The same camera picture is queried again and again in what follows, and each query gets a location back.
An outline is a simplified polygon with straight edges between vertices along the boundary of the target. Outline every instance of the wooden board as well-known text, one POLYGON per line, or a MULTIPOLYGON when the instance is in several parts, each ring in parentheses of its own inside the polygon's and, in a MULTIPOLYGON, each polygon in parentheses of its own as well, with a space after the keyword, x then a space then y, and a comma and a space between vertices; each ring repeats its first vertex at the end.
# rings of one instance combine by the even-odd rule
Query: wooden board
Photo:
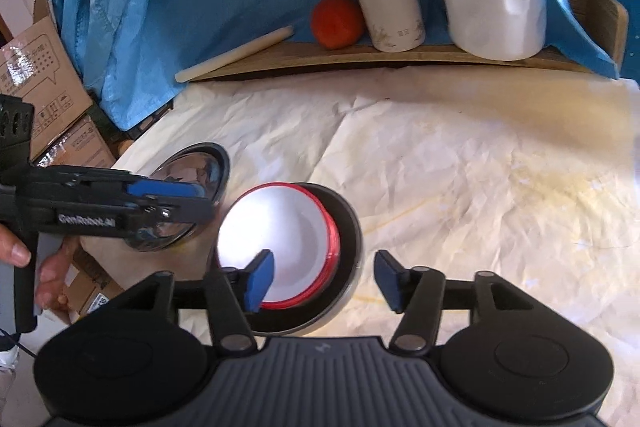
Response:
MULTIPOLYGON (((628 13, 616 0, 569 0, 575 16, 590 35, 617 64, 622 63, 626 47, 628 13)), ((399 67, 411 64, 452 62, 457 64, 498 64, 545 70, 588 71, 564 57, 555 48, 546 48, 525 60, 499 62, 476 57, 452 44, 418 46, 407 52, 379 52, 373 46, 356 45, 328 51, 313 42, 281 42, 255 55, 216 71, 203 74, 201 80, 240 80, 300 71, 339 70, 376 66, 399 67)))

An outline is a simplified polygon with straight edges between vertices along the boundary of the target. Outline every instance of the stainless steel bowl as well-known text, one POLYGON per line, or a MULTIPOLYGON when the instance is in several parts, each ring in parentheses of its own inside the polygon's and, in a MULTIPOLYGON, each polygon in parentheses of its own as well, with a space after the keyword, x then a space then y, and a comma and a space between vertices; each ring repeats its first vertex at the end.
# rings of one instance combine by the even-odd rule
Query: stainless steel bowl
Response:
MULTIPOLYGON (((171 156, 149 179, 197 184, 204 189, 204 194, 215 208, 222 201, 229 169, 229 156, 220 145, 198 143, 171 156)), ((207 225, 160 223, 156 227, 139 230, 137 237, 127 239, 127 244, 140 251, 163 250, 198 233, 207 225)))

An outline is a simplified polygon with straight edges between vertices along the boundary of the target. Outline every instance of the white stick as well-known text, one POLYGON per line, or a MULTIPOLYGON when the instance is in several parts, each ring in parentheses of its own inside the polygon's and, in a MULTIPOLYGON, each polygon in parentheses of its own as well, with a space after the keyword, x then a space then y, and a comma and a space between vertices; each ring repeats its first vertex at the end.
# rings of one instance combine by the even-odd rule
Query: white stick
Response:
POLYGON ((210 58, 209 60, 205 60, 191 68, 187 68, 186 70, 178 71, 175 74, 176 82, 189 82, 189 80, 193 80, 194 78, 199 77, 201 74, 210 73, 211 71, 219 70, 223 66, 228 66, 229 64, 240 60, 241 58, 246 58, 249 55, 253 55, 257 52, 261 52, 278 42, 282 42, 284 39, 288 39, 293 35, 293 26, 286 26, 286 28, 280 28, 271 33, 267 33, 257 39, 247 42, 247 44, 243 44, 242 46, 238 46, 232 50, 229 50, 222 55, 218 55, 217 57, 210 58))

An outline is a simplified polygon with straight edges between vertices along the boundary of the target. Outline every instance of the white thermos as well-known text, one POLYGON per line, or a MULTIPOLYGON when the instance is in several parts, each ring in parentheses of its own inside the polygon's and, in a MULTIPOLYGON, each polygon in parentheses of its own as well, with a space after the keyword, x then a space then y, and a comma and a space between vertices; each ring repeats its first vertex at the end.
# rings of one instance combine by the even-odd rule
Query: white thermos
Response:
POLYGON ((358 0, 373 45, 381 52, 405 52, 424 42, 418 0, 358 0))

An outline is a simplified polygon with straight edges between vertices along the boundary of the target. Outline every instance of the white tablecloth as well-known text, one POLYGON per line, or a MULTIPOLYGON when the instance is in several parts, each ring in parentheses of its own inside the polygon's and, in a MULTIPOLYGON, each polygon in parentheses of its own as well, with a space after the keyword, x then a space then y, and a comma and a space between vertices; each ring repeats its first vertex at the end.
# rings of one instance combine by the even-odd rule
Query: white tablecloth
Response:
MULTIPOLYGON (((338 190, 366 263, 355 295, 316 335, 382 335, 399 317, 372 277, 378 248, 453 279, 491 269, 603 342, 616 376, 601 412, 640 425, 640 214, 624 82, 589 74, 424 66, 196 84, 119 160, 151 173, 201 141, 232 160, 226 202, 273 180, 338 190)), ((161 253, 85 247, 123 286, 171 269, 197 278, 213 230, 161 253)), ((464 325, 447 312, 441 340, 464 325)), ((206 322, 186 314, 201 338, 206 322)))

